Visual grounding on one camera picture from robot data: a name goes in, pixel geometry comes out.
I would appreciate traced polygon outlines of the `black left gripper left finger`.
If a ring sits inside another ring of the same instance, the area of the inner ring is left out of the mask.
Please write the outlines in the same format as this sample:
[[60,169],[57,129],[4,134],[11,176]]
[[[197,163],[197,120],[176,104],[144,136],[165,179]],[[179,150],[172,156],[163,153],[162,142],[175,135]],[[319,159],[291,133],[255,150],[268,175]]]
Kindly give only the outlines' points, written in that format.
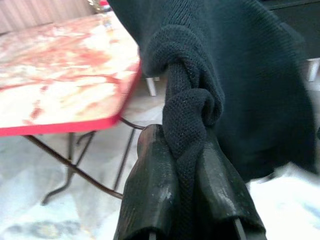
[[175,160],[162,125],[141,131],[137,160],[125,182],[115,240],[169,240],[179,209]]

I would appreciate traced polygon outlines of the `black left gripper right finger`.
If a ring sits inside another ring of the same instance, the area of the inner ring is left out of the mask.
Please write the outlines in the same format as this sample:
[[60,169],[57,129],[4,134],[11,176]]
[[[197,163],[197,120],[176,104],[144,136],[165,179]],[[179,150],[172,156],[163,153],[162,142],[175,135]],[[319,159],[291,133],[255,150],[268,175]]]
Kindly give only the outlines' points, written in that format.
[[266,228],[246,184],[223,153],[213,129],[201,129],[194,144],[190,239],[265,240]]

